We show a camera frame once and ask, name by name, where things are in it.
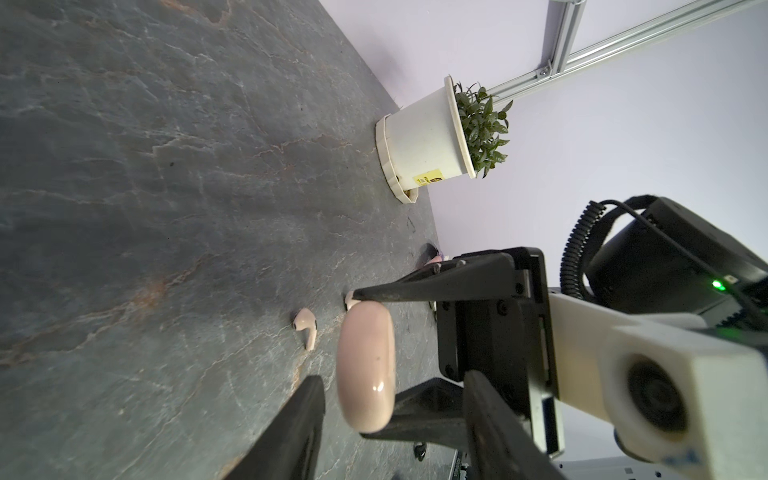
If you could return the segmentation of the black earbud upper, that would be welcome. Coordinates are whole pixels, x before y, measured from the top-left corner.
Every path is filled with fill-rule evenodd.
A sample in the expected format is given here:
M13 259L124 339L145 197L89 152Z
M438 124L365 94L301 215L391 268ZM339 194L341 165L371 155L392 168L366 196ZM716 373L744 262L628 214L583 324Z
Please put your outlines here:
M428 448L428 445L425 442L415 442L413 444L413 455L418 462L424 461L427 453L427 448Z

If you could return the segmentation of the pink earbud charging case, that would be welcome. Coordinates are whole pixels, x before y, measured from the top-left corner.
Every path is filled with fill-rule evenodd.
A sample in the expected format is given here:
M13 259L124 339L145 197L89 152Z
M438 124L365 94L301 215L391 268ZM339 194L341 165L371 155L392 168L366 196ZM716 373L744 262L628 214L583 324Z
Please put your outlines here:
M396 349L389 310L375 301L344 316L336 355L339 404L347 424L371 434L390 421L396 392Z

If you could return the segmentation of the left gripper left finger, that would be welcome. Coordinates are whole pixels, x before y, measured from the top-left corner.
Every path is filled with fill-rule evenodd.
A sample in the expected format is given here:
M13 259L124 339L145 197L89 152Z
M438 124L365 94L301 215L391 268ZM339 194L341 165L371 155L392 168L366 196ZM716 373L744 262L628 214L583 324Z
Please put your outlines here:
M313 479L321 448L325 389L306 377L228 479Z

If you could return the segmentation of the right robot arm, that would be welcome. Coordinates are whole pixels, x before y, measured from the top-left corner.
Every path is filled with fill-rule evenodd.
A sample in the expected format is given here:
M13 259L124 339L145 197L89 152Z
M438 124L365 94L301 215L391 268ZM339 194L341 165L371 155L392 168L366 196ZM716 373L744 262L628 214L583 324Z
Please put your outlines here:
M339 399L363 437L530 478L564 452L567 404L692 478L767 466L767 266L667 198L589 204L558 289L517 247L436 259L346 306Z

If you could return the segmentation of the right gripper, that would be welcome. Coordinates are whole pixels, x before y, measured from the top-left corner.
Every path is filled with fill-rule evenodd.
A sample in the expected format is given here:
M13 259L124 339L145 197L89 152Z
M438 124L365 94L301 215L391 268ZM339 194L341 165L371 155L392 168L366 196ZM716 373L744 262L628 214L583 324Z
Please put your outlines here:
M441 374L463 381L481 372L535 446L564 451L549 289L543 253L486 250L429 264L391 283L356 289L360 301L436 301ZM462 386L432 378L400 392L388 424L362 438L468 449Z

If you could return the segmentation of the purple pink garden scoop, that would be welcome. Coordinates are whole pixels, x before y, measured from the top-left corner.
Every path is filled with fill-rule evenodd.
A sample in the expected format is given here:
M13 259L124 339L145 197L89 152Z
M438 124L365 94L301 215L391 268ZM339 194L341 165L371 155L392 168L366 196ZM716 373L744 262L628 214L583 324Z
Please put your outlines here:
M439 250L439 248L431 243L426 243L419 253L416 266L422 268L432 263L438 263L445 260L445 255Z

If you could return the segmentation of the potted green plant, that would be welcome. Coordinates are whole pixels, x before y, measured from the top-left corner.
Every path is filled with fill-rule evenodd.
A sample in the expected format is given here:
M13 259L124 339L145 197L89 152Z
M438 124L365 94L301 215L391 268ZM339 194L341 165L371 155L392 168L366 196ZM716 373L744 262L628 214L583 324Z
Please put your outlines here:
M444 85L375 125L378 158L386 183L403 204L419 189L460 176L484 178L506 161L508 111L484 87L444 78Z

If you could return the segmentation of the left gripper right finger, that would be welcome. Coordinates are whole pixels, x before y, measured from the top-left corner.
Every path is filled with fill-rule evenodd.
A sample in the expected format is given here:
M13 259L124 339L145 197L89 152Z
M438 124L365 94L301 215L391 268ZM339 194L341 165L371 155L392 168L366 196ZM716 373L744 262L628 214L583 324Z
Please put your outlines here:
M464 377L463 416L475 479L561 479L490 381L478 371Z

